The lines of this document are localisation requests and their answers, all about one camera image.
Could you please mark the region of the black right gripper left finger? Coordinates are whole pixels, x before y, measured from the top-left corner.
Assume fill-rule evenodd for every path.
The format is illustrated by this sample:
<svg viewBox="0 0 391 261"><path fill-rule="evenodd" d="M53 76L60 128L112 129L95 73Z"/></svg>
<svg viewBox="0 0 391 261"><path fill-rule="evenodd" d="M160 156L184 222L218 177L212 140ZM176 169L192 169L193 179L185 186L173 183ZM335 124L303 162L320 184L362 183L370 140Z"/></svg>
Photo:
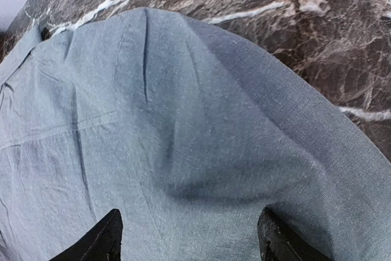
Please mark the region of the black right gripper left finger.
<svg viewBox="0 0 391 261"><path fill-rule="evenodd" d="M121 261L123 221L112 209L75 244L50 261Z"/></svg>

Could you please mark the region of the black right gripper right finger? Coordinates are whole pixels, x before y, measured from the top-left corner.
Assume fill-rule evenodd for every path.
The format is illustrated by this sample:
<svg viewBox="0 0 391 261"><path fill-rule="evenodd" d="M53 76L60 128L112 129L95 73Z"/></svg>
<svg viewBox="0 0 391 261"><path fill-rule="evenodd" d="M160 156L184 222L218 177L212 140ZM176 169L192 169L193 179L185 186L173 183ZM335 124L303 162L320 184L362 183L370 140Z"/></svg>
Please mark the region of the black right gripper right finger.
<svg viewBox="0 0 391 261"><path fill-rule="evenodd" d="M260 256L264 261L331 261L268 207L263 209L257 229Z"/></svg>

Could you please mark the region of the grey long sleeve shirt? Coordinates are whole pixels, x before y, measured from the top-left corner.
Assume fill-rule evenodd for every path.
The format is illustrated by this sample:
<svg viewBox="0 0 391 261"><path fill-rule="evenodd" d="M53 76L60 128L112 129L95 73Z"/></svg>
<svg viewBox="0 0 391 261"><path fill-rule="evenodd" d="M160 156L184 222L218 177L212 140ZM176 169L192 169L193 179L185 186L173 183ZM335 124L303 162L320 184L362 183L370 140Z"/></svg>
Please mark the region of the grey long sleeve shirt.
<svg viewBox="0 0 391 261"><path fill-rule="evenodd" d="M48 260L107 212L123 260L259 260L270 207L333 260L390 259L390 163L250 41L138 8L1 62L1 259Z"/></svg>

